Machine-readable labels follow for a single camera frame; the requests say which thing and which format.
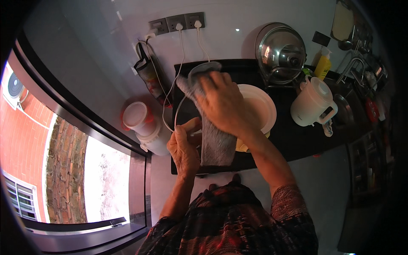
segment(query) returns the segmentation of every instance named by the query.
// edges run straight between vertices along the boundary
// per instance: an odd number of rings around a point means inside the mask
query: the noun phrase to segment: white electric kettle
[[[337,105],[333,101],[331,90],[327,84],[317,77],[309,79],[310,77],[310,75],[306,75],[306,85],[304,88],[300,86],[302,91],[290,107],[292,119],[299,126],[314,126],[313,123],[315,122],[325,124],[338,111]],[[331,106],[333,110],[322,118],[321,114],[329,106]]]

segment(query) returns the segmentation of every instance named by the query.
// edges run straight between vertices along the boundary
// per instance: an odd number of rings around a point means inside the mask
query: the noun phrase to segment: hand
[[[167,143],[167,149],[173,157],[180,177],[195,176],[200,167],[200,156],[197,146],[201,145],[202,133],[191,136],[200,130],[201,120],[195,117],[183,125],[177,125]]]
[[[246,114],[244,98],[228,73],[210,72],[212,81],[199,77],[206,94],[196,94],[197,102],[207,118],[219,130],[240,138],[248,129],[254,129],[250,116]]]

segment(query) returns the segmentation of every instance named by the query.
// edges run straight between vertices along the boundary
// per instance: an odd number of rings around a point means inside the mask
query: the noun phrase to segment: kettle lid
[[[312,77],[310,79],[310,83],[313,86],[313,90],[316,94],[325,102],[331,103],[333,102],[333,94],[327,84],[317,77]]]

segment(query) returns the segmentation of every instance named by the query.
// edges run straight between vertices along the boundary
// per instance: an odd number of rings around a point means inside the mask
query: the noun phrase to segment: air conditioner unit
[[[16,74],[13,72],[8,62],[6,63],[6,69],[7,71],[5,70],[5,72],[3,73],[4,76],[2,80],[3,97],[7,101],[7,103],[14,110],[16,110],[19,104],[22,103],[27,98],[28,90],[23,100],[20,100],[21,96],[23,95],[25,87],[21,83],[21,81],[17,78]]]

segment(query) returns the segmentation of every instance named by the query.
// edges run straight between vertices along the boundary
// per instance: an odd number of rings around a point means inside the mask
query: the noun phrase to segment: electrical outlet
[[[180,23],[180,24],[183,25],[182,30],[187,29],[186,28],[186,21],[184,19],[183,14],[167,17],[166,21],[167,21],[167,28],[169,29],[169,32],[177,31],[177,29],[176,29],[177,23]]]
[[[166,18],[150,21],[149,26],[150,26],[150,29],[157,28],[157,31],[158,31],[157,35],[161,35],[161,34],[169,32],[169,28],[167,27]]]
[[[187,29],[196,29],[194,27],[194,23],[199,20],[202,24],[202,27],[205,27],[205,22],[204,22],[204,12],[194,12],[194,13],[187,13],[184,14],[184,19],[187,24]]]

